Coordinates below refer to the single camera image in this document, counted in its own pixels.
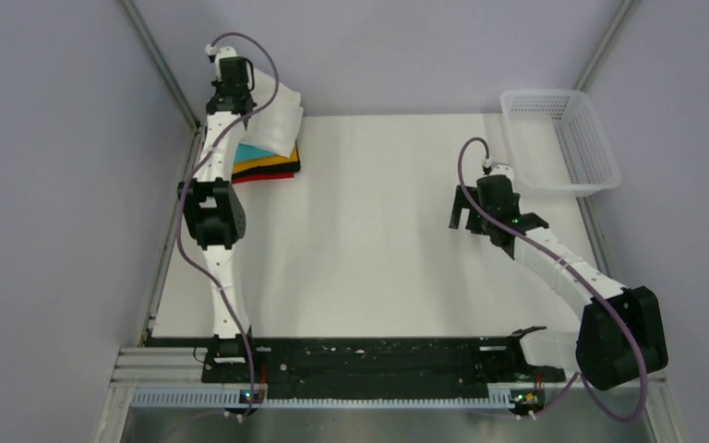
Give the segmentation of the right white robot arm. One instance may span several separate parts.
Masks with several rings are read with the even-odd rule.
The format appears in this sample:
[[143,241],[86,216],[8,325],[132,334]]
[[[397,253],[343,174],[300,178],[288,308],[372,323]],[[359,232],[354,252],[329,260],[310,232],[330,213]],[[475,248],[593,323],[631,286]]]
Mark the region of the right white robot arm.
[[504,355],[507,373],[528,380],[541,366],[578,372],[594,388],[609,390],[668,364],[657,296],[629,288],[566,247],[539,215],[520,210],[520,196],[504,174],[455,188],[450,227],[486,236],[530,270],[579,320],[575,332],[529,332]]

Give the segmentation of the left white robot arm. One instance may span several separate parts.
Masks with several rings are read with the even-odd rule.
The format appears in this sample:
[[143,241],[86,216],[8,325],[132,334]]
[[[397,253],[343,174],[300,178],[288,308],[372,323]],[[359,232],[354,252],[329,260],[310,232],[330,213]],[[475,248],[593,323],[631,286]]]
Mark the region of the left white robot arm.
[[223,364],[237,381],[258,372],[259,358],[247,343],[249,320],[238,290],[235,244],[246,233],[246,214],[232,184],[234,155],[246,132],[245,114],[254,106],[254,68],[243,56],[219,56],[214,62],[214,95],[206,105],[207,127],[198,166],[184,195],[188,235],[204,262],[197,266],[211,286],[211,335],[222,341],[210,348],[210,364]]

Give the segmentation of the white t shirt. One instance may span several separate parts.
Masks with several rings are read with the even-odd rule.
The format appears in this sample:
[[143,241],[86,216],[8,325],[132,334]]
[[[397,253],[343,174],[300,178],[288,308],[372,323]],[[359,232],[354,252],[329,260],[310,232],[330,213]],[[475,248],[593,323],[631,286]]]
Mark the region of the white t shirt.
[[303,113],[301,93],[280,83],[273,102],[249,119],[240,143],[289,158],[294,151]]

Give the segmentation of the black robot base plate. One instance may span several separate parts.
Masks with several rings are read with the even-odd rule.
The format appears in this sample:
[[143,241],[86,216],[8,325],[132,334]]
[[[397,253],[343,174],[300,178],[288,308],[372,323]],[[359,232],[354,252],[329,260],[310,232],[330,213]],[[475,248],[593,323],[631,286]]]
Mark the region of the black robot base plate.
[[254,338],[253,363],[210,364],[204,383],[253,383],[278,399],[480,398],[495,383],[561,382],[562,369],[527,363],[517,336]]

